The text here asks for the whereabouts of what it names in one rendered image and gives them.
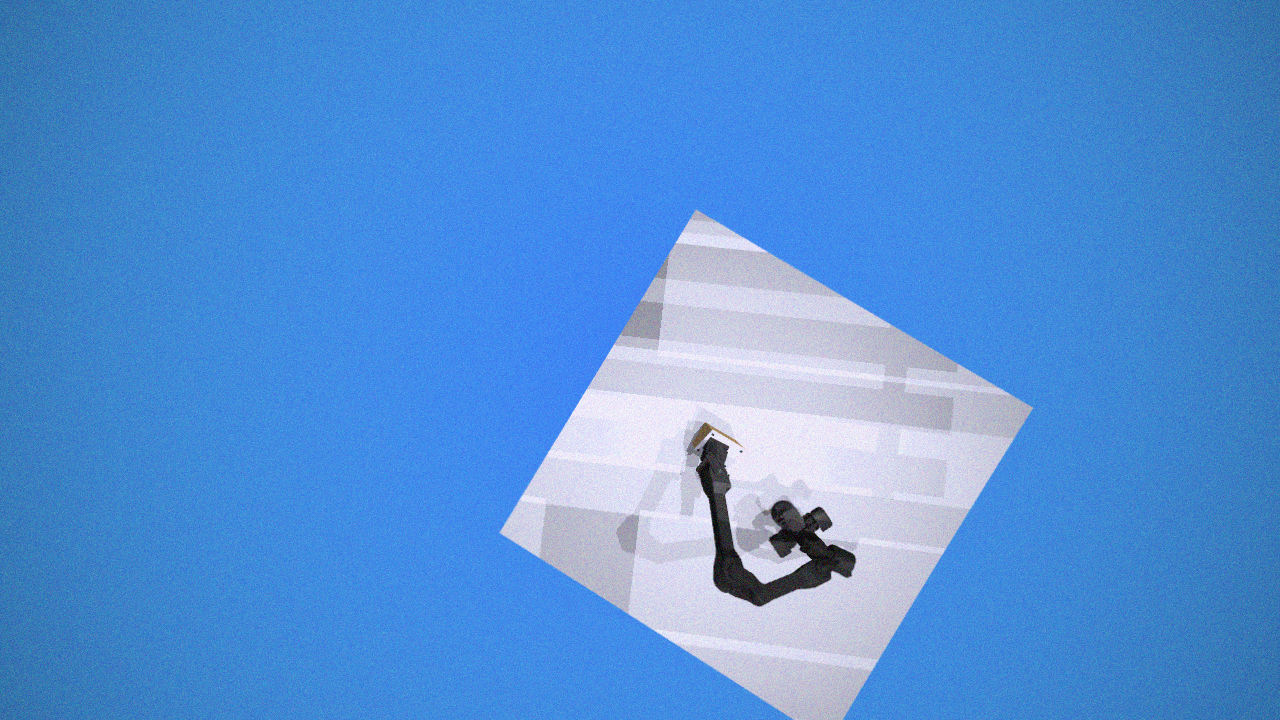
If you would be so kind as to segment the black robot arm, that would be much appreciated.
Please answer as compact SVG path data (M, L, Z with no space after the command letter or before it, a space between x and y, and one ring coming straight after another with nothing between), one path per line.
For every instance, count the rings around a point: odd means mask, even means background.
M710 437L703 448L701 462L698 465L696 471L710 505L710 520L716 543L713 583L718 591L763 607L771 600L776 600L792 591L814 589L826 584L831 579L831 571L836 571L846 579L852 577L858 562L854 553L836 544L826 546L813 533L803 536L800 547L800 551L806 553L812 560L803 564L794 573L764 584L753 571L744 569L739 553L733 550L730 515L724 497L731 488L730 474L727 474L724 468L730 446ZM783 530L788 530L794 537L800 530L809 530L809 525L803 520L797 509L791 509L778 518L780 527Z

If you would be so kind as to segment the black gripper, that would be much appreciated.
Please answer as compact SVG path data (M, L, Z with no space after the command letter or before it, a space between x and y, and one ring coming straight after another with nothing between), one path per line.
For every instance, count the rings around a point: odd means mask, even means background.
M780 530L780 533L771 537L771 544L773 544L776 552L780 555L781 559L785 559L788 553L792 553L792 550L794 547L796 547L796 544L800 544L801 547L803 536L806 536L808 533L815 534L814 532L819 530L819 527L820 530L824 532L833 525L826 511L820 507L812 510L812 512L806 512L803 516L803 520L805 520L806 524L809 525L809 530L800 530L797 536L794 537L788 533L788 530L782 529Z

